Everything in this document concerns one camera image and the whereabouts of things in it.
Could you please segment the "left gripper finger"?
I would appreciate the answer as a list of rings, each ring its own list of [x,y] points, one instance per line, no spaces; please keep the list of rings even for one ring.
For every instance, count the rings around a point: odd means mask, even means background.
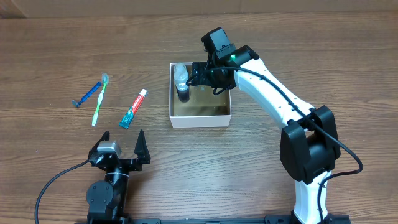
[[[145,134],[143,130],[140,130],[139,132],[134,153],[137,155],[137,161],[140,164],[150,164],[151,156],[147,148]]]
[[[109,141],[109,139],[110,139],[110,132],[105,131],[104,134],[99,139],[99,141],[91,148],[90,152],[96,152],[101,141]]]

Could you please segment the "red green toothpaste tube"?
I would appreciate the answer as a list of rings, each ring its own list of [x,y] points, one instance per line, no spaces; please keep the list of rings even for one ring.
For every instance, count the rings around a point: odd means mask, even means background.
[[[132,120],[134,119],[137,110],[139,109],[140,105],[144,101],[147,94],[146,89],[142,89],[136,99],[134,100],[133,104],[128,109],[127,113],[124,115],[123,119],[120,121],[120,127],[124,129],[129,129]]]

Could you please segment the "clear pump soap bottle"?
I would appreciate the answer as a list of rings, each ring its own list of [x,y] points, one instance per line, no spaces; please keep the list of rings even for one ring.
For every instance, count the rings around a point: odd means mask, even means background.
[[[177,95],[182,103],[186,103],[190,98],[190,90],[187,85],[189,78],[186,65],[183,63],[177,63],[174,66],[174,83],[177,90]]]

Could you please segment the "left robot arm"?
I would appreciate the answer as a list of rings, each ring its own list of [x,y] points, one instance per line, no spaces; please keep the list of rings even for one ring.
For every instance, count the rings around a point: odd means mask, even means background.
[[[88,162],[105,175],[87,190],[88,223],[132,223],[131,216],[124,212],[129,173],[141,171],[151,160],[144,131],[139,132],[134,153],[136,158],[121,158],[121,148],[110,140],[109,131],[89,151]]]

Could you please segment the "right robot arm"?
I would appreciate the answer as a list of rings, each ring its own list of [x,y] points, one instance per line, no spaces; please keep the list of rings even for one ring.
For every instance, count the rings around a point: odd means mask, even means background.
[[[210,86],[215,95],[237,87],[256,100],[281,130],[280,160],[295,181],[291,223],[335,222],[326,209],[326,187],[341,152],[330,109],[295,96],[247,45],[229,45],[209,52],[206,62],[193,62],[187,83]]]

